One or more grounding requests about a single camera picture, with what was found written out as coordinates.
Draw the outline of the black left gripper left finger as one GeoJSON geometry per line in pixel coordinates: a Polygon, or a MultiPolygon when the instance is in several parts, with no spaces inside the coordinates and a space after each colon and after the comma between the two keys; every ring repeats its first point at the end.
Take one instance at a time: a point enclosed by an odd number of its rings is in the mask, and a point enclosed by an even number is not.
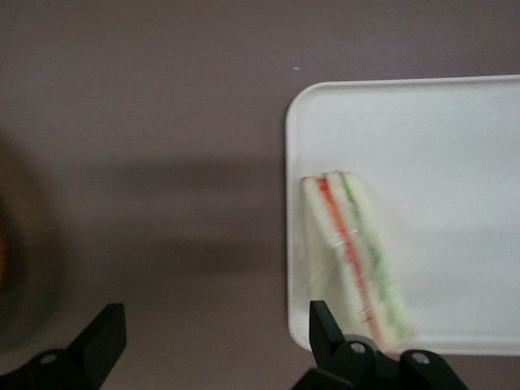
{"type": "Polygon", "coordinates": [[[1,376],[2,389],[99,389],[126,347],[124,305],[112,303],[64,349],[48,349],[1,376]]]}

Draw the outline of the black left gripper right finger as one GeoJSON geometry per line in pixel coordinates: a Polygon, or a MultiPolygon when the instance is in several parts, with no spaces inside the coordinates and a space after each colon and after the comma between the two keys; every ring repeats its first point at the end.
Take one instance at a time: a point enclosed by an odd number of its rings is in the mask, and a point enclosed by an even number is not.
{"type": "Polygon", "coordinates": [[[365,336],[345,335],[325,301],[310,303],[310,346],[316,367],[294,389],[466,389],[438,354],[409,349],[395,360],[365,336]]]}

